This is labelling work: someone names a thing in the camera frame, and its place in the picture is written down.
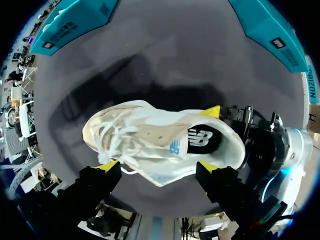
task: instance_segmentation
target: gray tabletop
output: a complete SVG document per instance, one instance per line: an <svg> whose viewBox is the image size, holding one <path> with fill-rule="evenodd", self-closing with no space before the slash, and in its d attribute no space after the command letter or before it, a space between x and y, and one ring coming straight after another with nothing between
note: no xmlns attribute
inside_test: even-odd
<svg viewBox="0 0 320 240"><path fill-rule="evenodd" d="M38 141L49 169L69 183L98 165L82 139L86 121L126 101L170 111L251 105L268 119L276 111L287 126L303 126L300 74L244 35L227 0L121 0L107 26L38 62ZM124 174L112 196L117 207L149 216L218 211L194 176L158 188Z"/></svg>

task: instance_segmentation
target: teal box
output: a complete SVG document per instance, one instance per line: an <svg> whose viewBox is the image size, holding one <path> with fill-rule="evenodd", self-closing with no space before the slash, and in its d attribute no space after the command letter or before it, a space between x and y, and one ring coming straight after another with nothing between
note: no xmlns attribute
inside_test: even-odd
<svg viewBox="0 0 320 240"><path fill-rule="evenodd" d="M289 23L267 0L228 0L245 35L256 41L290 72L307 72L303 48Z"/></svg>
<svg viewBox="0 0 320 240"><path fill-rule="evenodd" d="M30 51L51 56L72 40L106 25L117 2L62 0L42 24Z"/></svg>

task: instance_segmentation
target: shoe insole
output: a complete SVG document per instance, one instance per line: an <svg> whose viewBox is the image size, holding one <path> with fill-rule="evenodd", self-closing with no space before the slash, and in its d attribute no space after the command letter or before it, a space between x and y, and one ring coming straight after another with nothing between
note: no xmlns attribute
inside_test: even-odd
<svg viewBox="0 0 320 240"><path fill-rule="evenodd" d="M188 129L188 154L211 154L218 149L222 134L207 125L196 125Z"/></svg>

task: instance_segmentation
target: white sneaker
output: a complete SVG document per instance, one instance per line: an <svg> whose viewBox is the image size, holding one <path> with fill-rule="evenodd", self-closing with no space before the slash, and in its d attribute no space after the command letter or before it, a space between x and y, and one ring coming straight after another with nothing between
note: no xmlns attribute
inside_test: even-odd
<svg viewBox="0 0 320 240"><path fill-rule="evenodd" d="M158 187L196 173L196 163L240 167L245 146L223 121L156 109L143 100L124 102L93 115L82 134L100 164L119 160Z"/></svg>

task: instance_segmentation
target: blue logo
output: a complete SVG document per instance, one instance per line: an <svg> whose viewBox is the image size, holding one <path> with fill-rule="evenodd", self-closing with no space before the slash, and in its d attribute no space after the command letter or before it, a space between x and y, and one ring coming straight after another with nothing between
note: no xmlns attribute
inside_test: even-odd
<svg viewBox="0 0 320 240"><path fill-rule="evenodd" d="M178 140L173 140L170 144L170 153L178 155L180 152L180 142Z"/></svg>

